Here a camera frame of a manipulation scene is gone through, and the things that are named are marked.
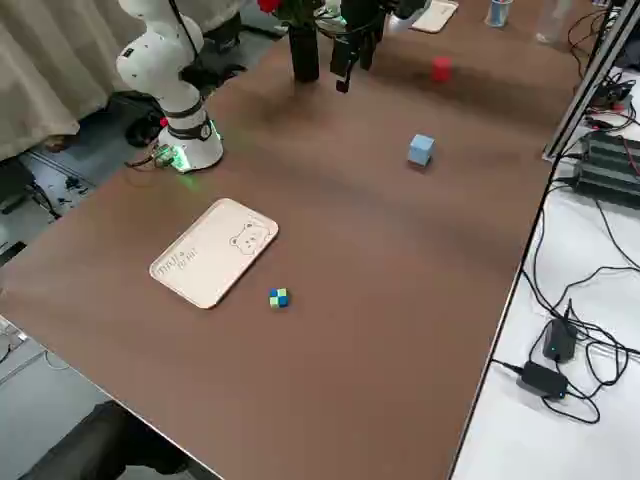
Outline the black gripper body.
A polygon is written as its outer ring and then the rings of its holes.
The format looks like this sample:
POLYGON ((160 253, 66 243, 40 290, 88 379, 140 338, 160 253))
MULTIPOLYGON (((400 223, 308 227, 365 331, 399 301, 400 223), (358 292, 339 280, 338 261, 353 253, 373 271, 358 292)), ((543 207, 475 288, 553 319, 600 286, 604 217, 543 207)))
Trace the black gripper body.
POLYGON ((376 46, 382 39, 388 2, 382 0, 343 0, 341 16, 345 31, 341 35, 351 45, 370 42, 376 46))

